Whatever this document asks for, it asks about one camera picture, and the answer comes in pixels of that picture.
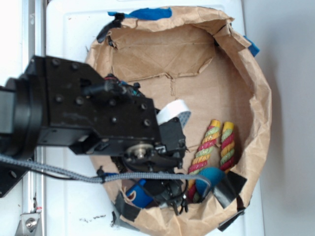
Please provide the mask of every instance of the cardboard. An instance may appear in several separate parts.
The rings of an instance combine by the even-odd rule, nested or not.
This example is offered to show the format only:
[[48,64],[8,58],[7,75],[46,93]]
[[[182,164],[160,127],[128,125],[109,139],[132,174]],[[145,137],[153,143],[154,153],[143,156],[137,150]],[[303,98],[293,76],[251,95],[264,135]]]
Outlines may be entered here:
[[[247,207],[267,158],[271,90],[248,50],[251,43],[231,27],[232,18],[204,7],[171,9],[167,19],[124,19],[120,29],[108,32],[114,46],[95,41],[86,62],[101,76],[113,73],[139,82],[159,109],[176,99],[186,102],[192,114],[184,128],[189,151],[181,172],[187,172],[212,119],[233,122],[239,162],[231,171],[247,179],[239,195]],[[213,151],[209,166],[219,166],[219,153],[219,148]],[[109,157],[91,160],[96,169],[117,171]],[[115,181],[104,187],[115,202],[123,185]],[[180,216],[170,208],[152,207],[141,210],[134,221],[121,219],[150,235],[202,236],[236,213],[236,200],[223,209],[210,194]]]

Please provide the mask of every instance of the white wall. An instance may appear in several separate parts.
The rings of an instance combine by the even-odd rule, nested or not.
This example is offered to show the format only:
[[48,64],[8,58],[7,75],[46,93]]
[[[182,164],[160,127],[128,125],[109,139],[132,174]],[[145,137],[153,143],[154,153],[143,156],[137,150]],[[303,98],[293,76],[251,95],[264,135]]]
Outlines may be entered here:
[[[22,0],[0,7],[0,85],[22,73]],[[0,199],[0,236],[14,235],[22,214],[22,182]]]
[[315,235],[315,1],[243,0],[246,33],[273,92],[261,176],[266,236]]

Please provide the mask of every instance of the black tape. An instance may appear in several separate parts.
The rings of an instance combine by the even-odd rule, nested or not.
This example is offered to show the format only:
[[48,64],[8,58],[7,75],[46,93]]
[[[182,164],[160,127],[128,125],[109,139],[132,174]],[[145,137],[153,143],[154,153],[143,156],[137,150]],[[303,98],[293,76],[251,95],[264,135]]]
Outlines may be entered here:
[[123,13],[116,13],[115,19],[110,22],[109,24],[105,25],[104,28],[99,32],[98,36],[96,37],[98,43],[102,43],[107,36],[107,33],[112,28],[121,28],[122,27],[122,21],[125,18],[125,14]]
[[246,178],[230,171],[226,177],[214,187],[213,194],[223,208],[226,208],[232,203],[232,201],[237,199],[237,213],[219,225],[218,229],[222,232],[226,230],[240,215],[245,213],[244,204],[239,195],[246,181]]
[[223,232],[224,230],[226,230],[240,215],[244,215],[245,214],[245,208],[240,209],[236,215],[234,215],[232,218],[230,218],[227,221],[222,222],[219,227],[218,230],[220,230],[221,232]]
[[140,213],[140,208],[129,205],[124,201],[124,197],[121,193],[116,198],[115,208],[119,215],[130,221],[134,221]]
[[219,184],[213,188],[213,194],[223,208],[228,207],[242,191],[247,179],[230,171]]

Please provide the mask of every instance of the blue object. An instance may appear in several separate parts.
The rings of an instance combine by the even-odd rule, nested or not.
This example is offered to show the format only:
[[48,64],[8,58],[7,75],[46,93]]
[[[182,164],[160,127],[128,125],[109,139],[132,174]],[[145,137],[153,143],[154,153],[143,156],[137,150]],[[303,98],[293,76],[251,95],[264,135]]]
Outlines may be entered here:
[[[108,12],[109,16],[115,16],[116,11],[110,11]],[[172,10],[171,8],[168,9],[162,9],[162,8],[143,8],[139,10],[135,10],[129,14],[125,14],[126,18],[138,18],[140,20],[151,20],[156,21],[162,18],[170,18],[172,16]]]
[[[202,175],[210,180],[211,189],[225,177],[225,173],[216,167],[205,168],[199,173],[199,175]],[[199,179],[196,180],[196,188],[200,195],[203,195],[206,187],[207,184],[204,181]]]
[[[143,186],[145,183],[145,179],[141,179],[138,181],[138,184],[140,184],[141,186]],[[132,203],[135,204],[137,207],[145,208],[150,202],[153,201],[153,198],[149,197],[138,184],[135,184],[133,187],[131,187],[126,192],[126,195],[127,197],[129,197],[133,193],[133,191],[135,191],[136,198],[132,201]]]
[[251,43],[248,49],[250,50],[252,55],[255,57],[260,52],[260,49],[251,40],[249,40],[245,35],[244,35],[244,38],[247,39]]

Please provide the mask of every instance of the gray braided cable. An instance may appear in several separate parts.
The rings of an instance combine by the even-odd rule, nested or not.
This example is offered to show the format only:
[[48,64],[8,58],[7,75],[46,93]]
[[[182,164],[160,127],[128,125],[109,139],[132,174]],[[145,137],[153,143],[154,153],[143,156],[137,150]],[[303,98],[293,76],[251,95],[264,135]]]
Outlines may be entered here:
[[80,175],[80,174],[77,174],[75,172],[68,171],[68,170],[65,170],[65,169],[62,169],[59,167],[49,166],[46,164],[41,164],[41,163],[37,163],[37,162],[33,162],[33,161],[16,160],[16,159],[13,159],[12,157],[4,156],[1,154],[0,154],[0,162],[7,163],[10,165],[14,165],[14,166],[25,167],[28,169],[50,171],[50,172],[58,173],[58,174],[61,174],[64,176],[68,176],[68,177],[73,178],[73,179],[81,180],[84,182],[102,183],[102,179],[99,177],[92,177],[91,178],[91,177],[83,176],[83,175]]
[[137,178],[146,178],[146,179],[199,179],[204,181],[208,187],[206,190],[209,190],[211,187],[211,182],[204,176],[201,175],[184,175],[184,174],[169,174],[169,173],[148,173],[148,172],[133,172],[133,173],[124,173],[124,174],[116,174],[106,176],[104,179],[100,177],[87,177],[80,174],[77,174],[72,171],[68,171],[59,167],[54,167],[46,164],[41,164],[33,161],[23,161],[23,160],[16,160],[12,157],[4,156],[0,154],[0,162],[7,163],[14,166],[21,166],[28,169],[34,170],[45,170],[49,172],[58,173],[64,176],[68,176],[73,179],[77,179],[84,182],[89,183],[103,183],[110,182],[119,179],[137,179]]

